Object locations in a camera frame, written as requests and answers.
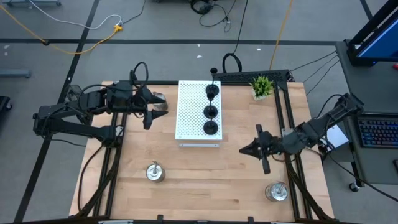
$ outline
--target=metal can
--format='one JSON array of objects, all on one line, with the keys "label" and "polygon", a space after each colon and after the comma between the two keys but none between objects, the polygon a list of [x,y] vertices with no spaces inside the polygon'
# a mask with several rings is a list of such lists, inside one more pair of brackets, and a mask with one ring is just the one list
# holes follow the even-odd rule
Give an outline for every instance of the metal can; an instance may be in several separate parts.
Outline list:
[{"label": "metal can", "polygon": [[270,184],[266,187],[266,197],[271,202],[281,202],[287,198],[287,187],[283,182]]},{"label": "metal can", "polygon": [[154,92],[154,96],[159,97],[160,99],[163,99],[165,101],[164,103],[155,103],[154,104],[155,110],[167,111],[169,106],[168,106],[168,104],[166,102],[166,96],[163,95],[163,93],[156,93],[156,92]]},{"label": "metal can", "polygon": [[160,183],[166,177],[166,171],[156,162],[149,165],[146,171],[147,178],[155,183]]}]

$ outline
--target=chair wheel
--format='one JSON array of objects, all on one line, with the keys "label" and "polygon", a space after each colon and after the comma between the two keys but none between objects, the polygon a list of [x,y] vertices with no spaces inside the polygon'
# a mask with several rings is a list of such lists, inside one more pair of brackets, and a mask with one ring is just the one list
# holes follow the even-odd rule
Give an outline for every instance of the chair wheel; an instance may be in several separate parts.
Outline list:
[{"label": "chair wheel", "polygon": [[9,111],[12,109],[12,104],[10,102],[8,102],[7,106],[6,106],[6,111]]},{"label": "chair wheel", "polygon": [[359,187],[358,187],[355,183],[350,183],[350,184],[349,184],[349,189],[350,189],[352,192],[358,192],[358,191],[359,191]]}]

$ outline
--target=wooden tabletop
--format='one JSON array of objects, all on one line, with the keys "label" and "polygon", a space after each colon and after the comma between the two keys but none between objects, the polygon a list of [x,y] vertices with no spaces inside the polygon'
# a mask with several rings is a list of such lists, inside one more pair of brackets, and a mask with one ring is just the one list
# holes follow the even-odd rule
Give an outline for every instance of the wooden tabletop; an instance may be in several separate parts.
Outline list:
[{"label": "wooden tabletop", "polygon": [[[310,112],[303,84],[288,83],[288,86],[295,124],[308,121]],[[128,116],[111,218],[154,220],[161,214],[165,220],[245,221],[252,216],[255,221],[294,221],[290,195],[283,202],[270,202],[264,195],[269,184],[287,183],[284,162],[270,157],[271,173],[264,175],[258,159],[238,152],[256,137],[256,124],[280,136],[274,96],[254,101],[249,86],[222,86],[223,140],[220,147],[180,148],[174,139],[178,86],[151,85],[148,88],[166,96],[169,113],[154,120],[148,131],[143,130],[141,119]],[[282,92],[280,97],[288,127]],[[93,120],[93,126],[110,123],[108,114],[95,116]],[[97,140],[88,140],[82,166],[99,146]],[[83,179],[82,205],[98,186],[103,156],[104,150],[88,165]],[[301,156],[307,189],[332,217],[319,156],[310,151],[303,151]],[[166,171],[161,183],[146,179],[145,171],[152,161],[161,163]],[[103,195],[102,214],[107,191]],[[297,193],[300,214],[304,217],[298,189]],[[77,187],[71,215],[78,211],[76,204]]]}]

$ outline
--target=keyboard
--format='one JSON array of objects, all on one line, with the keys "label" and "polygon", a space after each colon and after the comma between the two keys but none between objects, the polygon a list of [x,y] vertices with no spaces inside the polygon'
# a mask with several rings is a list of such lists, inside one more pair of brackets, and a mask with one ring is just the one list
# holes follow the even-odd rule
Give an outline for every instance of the keyboard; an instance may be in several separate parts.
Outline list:
[{"label": "keyboard", "polygon": [[359,117],[363,147],[398,148],[398,117]]}]

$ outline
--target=potted plant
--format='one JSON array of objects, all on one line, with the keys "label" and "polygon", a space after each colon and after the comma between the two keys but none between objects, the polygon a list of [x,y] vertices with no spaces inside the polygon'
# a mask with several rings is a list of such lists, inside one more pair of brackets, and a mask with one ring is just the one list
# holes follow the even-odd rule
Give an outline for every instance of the potted plant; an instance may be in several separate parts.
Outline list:
[{"label": "potted plant", "polygon": [[269,81],[267,77],[254,78],[252,86],[252,94],[254,100],[261,100],[272,94],[274,91],[274,82]]}]

